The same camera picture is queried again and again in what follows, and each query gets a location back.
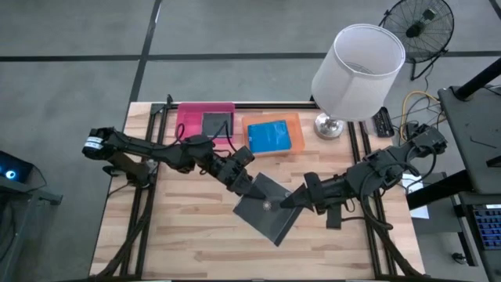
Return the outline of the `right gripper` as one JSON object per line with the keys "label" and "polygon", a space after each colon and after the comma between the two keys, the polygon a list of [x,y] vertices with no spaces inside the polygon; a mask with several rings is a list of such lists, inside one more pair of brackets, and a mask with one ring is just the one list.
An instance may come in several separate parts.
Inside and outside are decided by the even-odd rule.
{"label": "right gripper", "polygon": [[351,189],[345,174],[321,180],[316,173],[308,172],[305,174],[305,183],[279,205],[281,208],[307,208],[317,215],[326,214],[326,228],[340,230],[343,222],[341,206],[346,204],[350,195]]}

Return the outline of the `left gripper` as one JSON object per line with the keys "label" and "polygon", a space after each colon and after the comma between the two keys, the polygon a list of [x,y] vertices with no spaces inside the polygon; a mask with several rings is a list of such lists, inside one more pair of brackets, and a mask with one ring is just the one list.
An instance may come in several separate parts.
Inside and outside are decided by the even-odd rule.
{"label": "left gripper", "polygon": [[254,184],[255,177],[248,175],[246,166],[254,160],[251,151],[243,146],[232,156],[212,155],[211,175],[230,192],[255,199],[265,199],[266,195]]}

